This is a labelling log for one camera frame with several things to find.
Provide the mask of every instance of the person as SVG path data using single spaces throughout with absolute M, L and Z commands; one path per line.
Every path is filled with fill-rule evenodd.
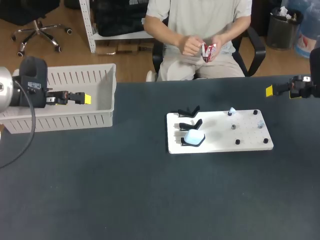
M 158 81 L 244 77 L 231 40 L 251 23 L 252 0 L 149 0 L 144 29 L 165 44 Z M 163 20 L 168 18 L 168 26 Z M 202 43 L 216 44 L 210 62 Z

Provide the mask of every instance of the black holder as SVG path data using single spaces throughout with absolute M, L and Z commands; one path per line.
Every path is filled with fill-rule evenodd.
M 201 144 L 206 140 L 206 135 L 204 135 L 204 138 L 202 139 L 202 141 L 198 144 L 198 145 L 193 145 L 193 144 L 189 144 L 185 141 L 185 138 L 182 137 L 181 138 L 181 143 L 182 143 L 182 146 L 183 147 L 195 147 L 195 148 L 198 148 L 201 146 Z
M 193 112 L 178 110 L 179 118 L 195 118 L 197 114 L 200 112 L 200 106 L 197 106 Z
M 202 119 L 199 119 L 198 122 L 195 125 L 190 125 L 190 124 L 186 124 L 186 123 L 180 123 L 179 127 L 180 127 L 180 131 L 183 132 L 183 131 L 189 131 L 191 129 L 198 130 L 201 127 L 202 124 L 203 124 Z

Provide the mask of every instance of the office chair base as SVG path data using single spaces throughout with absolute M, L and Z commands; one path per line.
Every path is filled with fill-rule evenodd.
M 11 40 L 15 42 L 17 40 L 16 34 L 19 34 L 19 33 L 30 33 L 20 44 L 20 49 L 19 49 L 19 51 L 17 53 L 17 55 L 19 57 L 23 57 L 25 55 L 25 48 L 26 48 L 26 45 L 27 45 L 28 41 L 30 39 L 32 39 L 34 36 L 36 36 L 36 35 L 43 36 L 45 39 L 47 39 L 49 42 L 52 43 L 52 45 L 54 46 L 54 51 L 55 52 L 61 53 L 62 49 L 61 49 L 59 43 L 57 42 L 57 40 L 52 35 L 50 35 L 47 32 L 45 32 L 45 30 L 61 28 L 61 29 L 64 29 L 64 31 L 68 35 L 71 35 L 72 32 L 73 32 L 70 27 L 66 27 L 63 24 L 43 26 L 41 21 L 34 20 L 33 21 L 33 25 L 34 25 L 34 28 L 19 29 L 19 30 L 15 31 L 11 35 Z

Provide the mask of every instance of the blue object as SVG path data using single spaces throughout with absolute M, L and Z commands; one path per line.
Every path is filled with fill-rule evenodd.
M 191 129 L 184 137 L 184 141 L 187 144 L 198 145 L 205 138 L 205 134 L 202 131 Z
M 231 114 L 235 114 L 237 111 L 232 107 L 232 108 L 230 108 L 230 111 L 229 111 L 229 113 L 231 113 Z
M 265 125 L 265 122 L 264 122 L 263 120 L 260 120 L 260 121 L 258 122 L 258 128 L 259 128 L 259 129 L 262 129 L 262 128 L 264 127 L 264 125 Z
M 300 26 L 298 40 L 294 46 L 295 51 L 309 58 L 311 51 L 316 48 L 320 37 L 320 1 L 312 3 L 304 14 L 303 22 Z

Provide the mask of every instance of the chair armrest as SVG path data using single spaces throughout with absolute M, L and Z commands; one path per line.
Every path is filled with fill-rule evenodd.
M 164 61 L 164 44 L 158 40 L 154 40 L 152 51 L 152 60 L 155 72 L 158 74 L 161 63 Z
M 251 77 L 266 58 L 266 47 L 252 27 L 249 27 L 246 32 L 254 48 L 254 58 L 248 71 L 248 77 Z

